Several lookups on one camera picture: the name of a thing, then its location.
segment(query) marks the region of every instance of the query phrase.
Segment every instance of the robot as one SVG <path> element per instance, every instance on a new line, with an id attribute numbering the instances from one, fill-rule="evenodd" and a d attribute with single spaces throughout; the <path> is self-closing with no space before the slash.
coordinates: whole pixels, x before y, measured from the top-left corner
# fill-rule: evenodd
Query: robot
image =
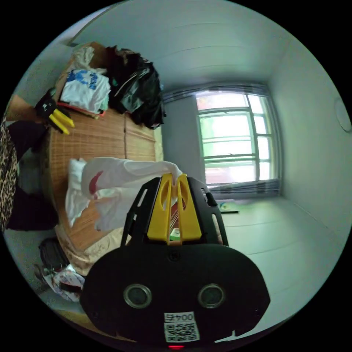
<path id="1" fill-rule="evenodd" d="M 177 243 L 170 240 L 175 192 Z M 140 189 L 126 217 L 121 247 L 93 265 L 80 302 L 93 325 L 112 337 L 193 347 L 249 332 L 270 296 L 257 266 L 228 246 L 207 186 L 185 174 L 173 186 L 167 174 Z"/>

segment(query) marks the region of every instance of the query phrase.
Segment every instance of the leopard print fabric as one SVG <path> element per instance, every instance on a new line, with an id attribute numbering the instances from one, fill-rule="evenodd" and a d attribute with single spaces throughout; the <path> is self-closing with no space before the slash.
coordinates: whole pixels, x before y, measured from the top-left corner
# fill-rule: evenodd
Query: leopard print fabric
<path id="1" fill-rule="evenodd" d="M 6 113 L 0 119 L 0 232 L 4 232 L 14 202 L 17 155 L 6 127 Z"/>

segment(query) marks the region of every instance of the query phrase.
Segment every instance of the red light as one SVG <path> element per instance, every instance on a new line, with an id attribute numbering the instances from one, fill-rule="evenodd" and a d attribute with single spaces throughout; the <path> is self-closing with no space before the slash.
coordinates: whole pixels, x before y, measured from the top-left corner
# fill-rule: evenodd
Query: red light
<path id="1" fill-rule="evenodd" d="M 178 351 L 179 349 L 184 348 L 184 346 L 169 346 L 169 348 Z"/>

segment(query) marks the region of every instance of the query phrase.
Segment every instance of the label sticker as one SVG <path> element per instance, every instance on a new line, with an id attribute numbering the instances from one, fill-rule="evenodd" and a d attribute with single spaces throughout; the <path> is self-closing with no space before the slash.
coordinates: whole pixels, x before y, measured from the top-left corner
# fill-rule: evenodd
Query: label sticker
<path id="1" fill-rule="evenodd" d="M 192 342 L 200 340 L 194 312 L 164 313 L 166 342 Z"/>

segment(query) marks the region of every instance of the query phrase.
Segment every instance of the ceiling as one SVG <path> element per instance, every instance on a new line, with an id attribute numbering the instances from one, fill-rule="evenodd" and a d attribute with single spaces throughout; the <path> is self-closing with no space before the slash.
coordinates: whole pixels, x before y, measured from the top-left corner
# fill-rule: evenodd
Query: ceiling
<path id="1" fill-rule="evenodd" d="M 225 0 L 129 0 L 73 39 L 140 52 L 165 92 L 210 82 L 266 82 L 292 36 L 268 18 Z"/>

